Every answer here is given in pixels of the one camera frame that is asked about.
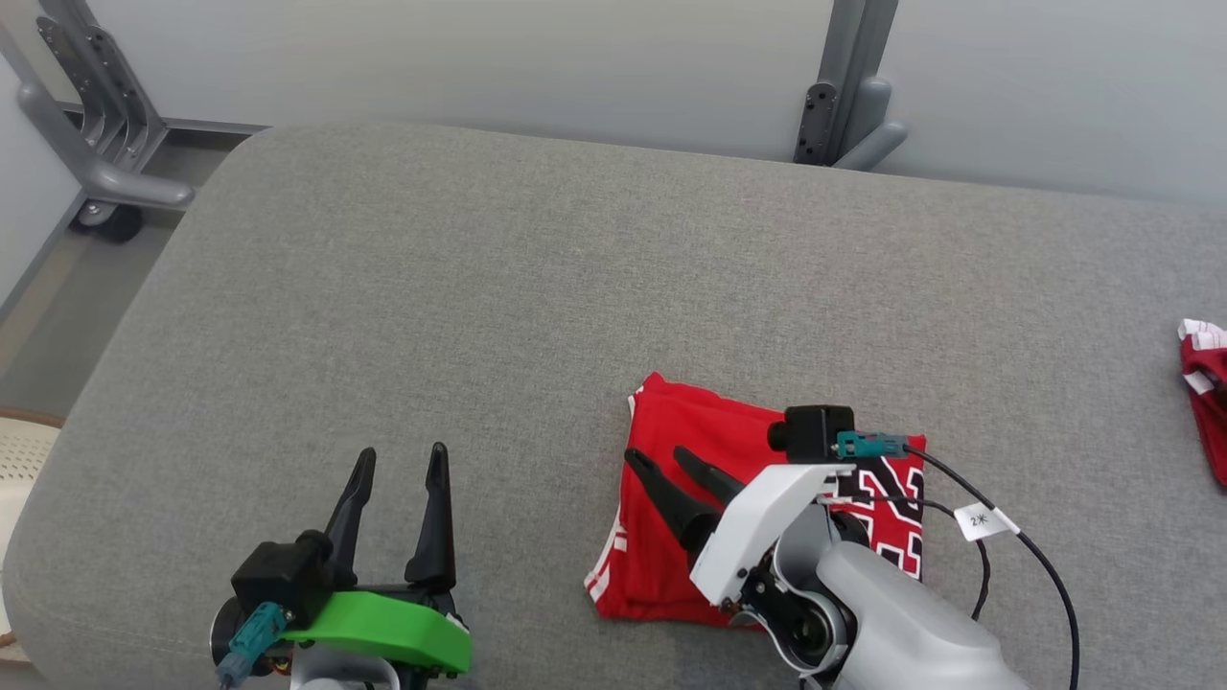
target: white cable label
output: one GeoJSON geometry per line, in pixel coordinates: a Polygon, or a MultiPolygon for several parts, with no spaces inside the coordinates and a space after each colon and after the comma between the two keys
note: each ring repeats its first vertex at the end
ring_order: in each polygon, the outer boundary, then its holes
{"type": "Polygon", "coordinates": [[[957,508],[955,511],[955,519],[958,522],[958,528],[963,530],[963,538],[968,541],[979,541],[985,537],[993,537],[1002,532],[1012,532],[1015,534],[1022,532],[1017,524],[1014,524],[1012,519],[1001,512],[1001,508],[993,508],[990,511],[984,507],[984,503],[972,503],[971,506],[957,508]]]}

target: gray fabric surface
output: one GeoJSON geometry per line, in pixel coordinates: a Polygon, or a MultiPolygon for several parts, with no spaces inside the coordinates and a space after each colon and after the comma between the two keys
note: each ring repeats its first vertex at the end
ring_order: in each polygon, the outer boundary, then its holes
{"type": "MultiPolygon", "coordinates": [[[[626,395],[659,370],[926,433],[1064,573],[1083,688],[1220,686],[1227,497],[1174,330],[1227,322],[1225,257],[1214,211],[418,125],[260,134],[74,409],[6,602],[60,686],[207,686],[229,573],[321,527],[366,444],[357,570],[399,580],[442,440],[476,647],[456,688],[791,688],[763,636],[602,621],[582,587],[626,395]]],[[[969,610],[975,550],[930,514],[928,583],[969,610]]],[[[984,622],[1061,686],[1055,591],[1015,541],[990,552],[984,622]]]]}

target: green plastic part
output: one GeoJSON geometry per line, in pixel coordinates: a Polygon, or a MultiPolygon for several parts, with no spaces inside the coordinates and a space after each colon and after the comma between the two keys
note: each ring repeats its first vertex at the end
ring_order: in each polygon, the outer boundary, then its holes
{"type": "Polygon", "coordinates": [[[336,592],[306,630],[286,630],[282,640],[308,640],[356,654],[467,673],[472,638],[459,622],[422,607],[372,592],[336,592]]]}

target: black perforated bracket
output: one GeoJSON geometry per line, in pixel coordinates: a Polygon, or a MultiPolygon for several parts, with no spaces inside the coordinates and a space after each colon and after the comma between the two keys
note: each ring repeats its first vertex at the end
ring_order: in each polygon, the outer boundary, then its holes
{"type": "Polygon", "coordinates": [[[828,81],[815,83],[805,93],[801,129],[796,138],[796,151],[793,153],[794,163],[822,165],[823,153],[831,142],[831,124],[838,98],[839,92],[828,81]]]}

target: gray metal frame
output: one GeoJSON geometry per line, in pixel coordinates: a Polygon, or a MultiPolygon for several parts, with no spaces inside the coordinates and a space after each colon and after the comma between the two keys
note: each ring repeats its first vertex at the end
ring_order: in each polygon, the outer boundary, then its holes
{"type": "Polygon", "coordinates": [[[793,162],[867,171],[907,138],[906,126],[886,122],[891,85],[877,76],[898,5],[834,0],[793,162]]]}
{"type": "Polygon", "coordinates": [[[0,53],[22,85],[17,104],[72,176],[87,203],[77,222],[106,222],[115,205],[184,210],[195,196],[189,184],[141,174],[167,128],[110,34],[97,26],[85,2],[40,0],[48,15],[39,34],[81,95],[77,129],[55,102],[12,37],[0,27],[0,53]]]}

